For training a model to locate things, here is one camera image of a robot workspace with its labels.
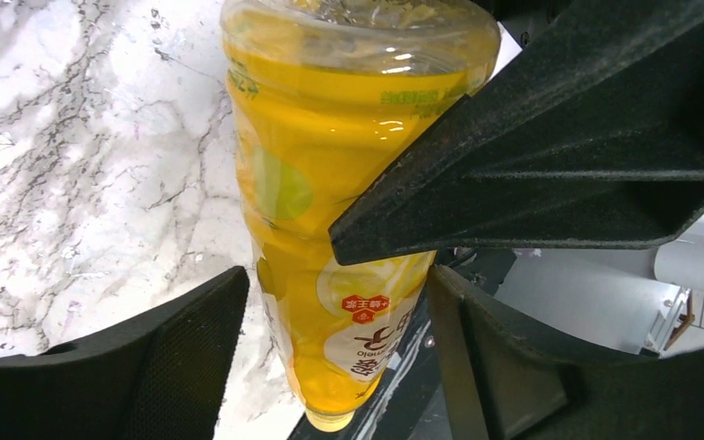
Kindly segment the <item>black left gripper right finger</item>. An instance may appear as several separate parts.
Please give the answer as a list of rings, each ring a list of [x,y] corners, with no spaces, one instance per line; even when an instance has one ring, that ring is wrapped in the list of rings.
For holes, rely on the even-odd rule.
[[[599,346],[446,266],[426,289],[455,439],[704,439],[704,348],[655,358]]]

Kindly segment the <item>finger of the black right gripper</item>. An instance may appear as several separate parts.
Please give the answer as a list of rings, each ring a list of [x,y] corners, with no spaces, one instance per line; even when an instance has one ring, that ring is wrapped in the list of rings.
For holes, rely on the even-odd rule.
[[[704,214],[704,1],[575,1],[330,227],[357,264],[652,248]]]

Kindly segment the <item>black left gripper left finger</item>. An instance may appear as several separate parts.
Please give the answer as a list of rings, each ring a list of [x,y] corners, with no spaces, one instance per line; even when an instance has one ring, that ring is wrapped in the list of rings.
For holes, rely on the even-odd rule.
[[[240,266],[104,330],[0,357],[0,439],[210,439],[248,299]]]

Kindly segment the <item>yellow drink bottle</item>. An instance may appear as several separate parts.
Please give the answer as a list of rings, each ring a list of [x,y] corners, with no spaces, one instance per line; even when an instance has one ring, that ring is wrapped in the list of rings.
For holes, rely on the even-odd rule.
[[[337,432],[377,389],[435,255],[342,266],[329,227],[483,86],[500,29],[470,1],[228,1],[220,23],[271,334],[308,421]]]

